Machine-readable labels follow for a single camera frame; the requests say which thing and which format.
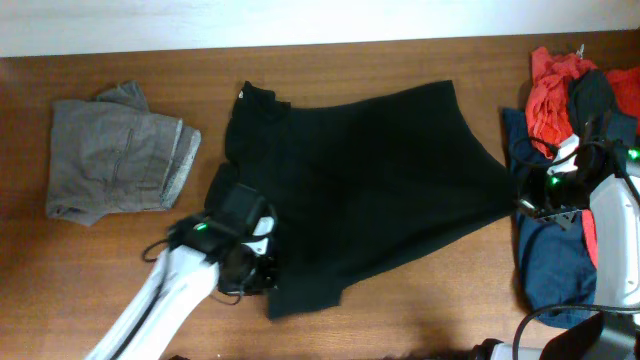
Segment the black t-shirt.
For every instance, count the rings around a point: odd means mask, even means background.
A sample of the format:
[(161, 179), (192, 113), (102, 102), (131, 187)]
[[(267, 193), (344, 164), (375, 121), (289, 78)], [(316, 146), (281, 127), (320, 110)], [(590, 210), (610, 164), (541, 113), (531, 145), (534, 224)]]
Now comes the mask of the black t-shirt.
[(472, 134), (449, 81), (325, 108), (245, 83), (226, 168), (276, 210), (276, 320), (339, 304), (349, 286), (514, 211), (509, 171)]

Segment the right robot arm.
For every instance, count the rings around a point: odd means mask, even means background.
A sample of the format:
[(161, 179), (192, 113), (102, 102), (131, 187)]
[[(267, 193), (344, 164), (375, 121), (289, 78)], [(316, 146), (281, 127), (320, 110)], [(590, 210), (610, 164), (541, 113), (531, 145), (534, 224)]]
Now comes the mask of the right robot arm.
[[(636, 359), (639, 356), (639, 150), (620, 141), (563, 145), (546, 168), (546, 203), (528, 199), (537, 219), (560, 224), (571, 213), (591, 211), (598, 257), (595, 297), (590, 304), (556, 303), (527, 315), (512, 342), (487, 339), (472, 359)], [(579, 311), (585, 318), (542, 348), (521, 346), (536, 317)]]

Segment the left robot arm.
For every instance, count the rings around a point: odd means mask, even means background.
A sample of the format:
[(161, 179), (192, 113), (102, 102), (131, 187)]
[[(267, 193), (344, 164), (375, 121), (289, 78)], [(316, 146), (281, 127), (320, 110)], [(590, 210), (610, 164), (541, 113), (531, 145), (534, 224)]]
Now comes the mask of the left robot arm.
[(140, 291), (86, 357), (158, 359), (193, 310), (214, 292), (237, 304), (271, 287), (275, 276), (268, 250), (276, 226), (273, 215), (239, 232), (203, 216), (176, 223)]

